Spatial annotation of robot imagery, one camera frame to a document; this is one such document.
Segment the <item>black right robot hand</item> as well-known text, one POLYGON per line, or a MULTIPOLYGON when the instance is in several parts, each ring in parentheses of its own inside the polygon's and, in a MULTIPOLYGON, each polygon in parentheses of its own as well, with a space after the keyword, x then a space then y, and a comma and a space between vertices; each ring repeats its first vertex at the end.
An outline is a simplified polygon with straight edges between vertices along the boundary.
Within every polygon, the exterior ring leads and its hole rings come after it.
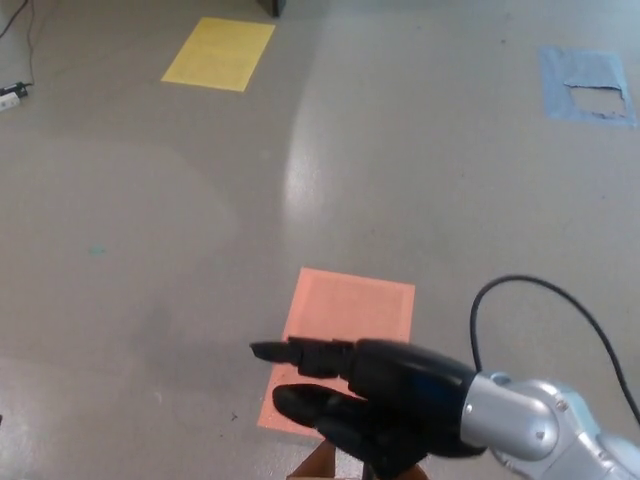
POLYGON ((275 409, 393 479, 428 455, 467 459, 485 446, 462 438, 461 416, 476 377, 434 351, 381 339, 290 337, 251 345, 255 357, 290 364, 303 383, 274 388, 275 409))

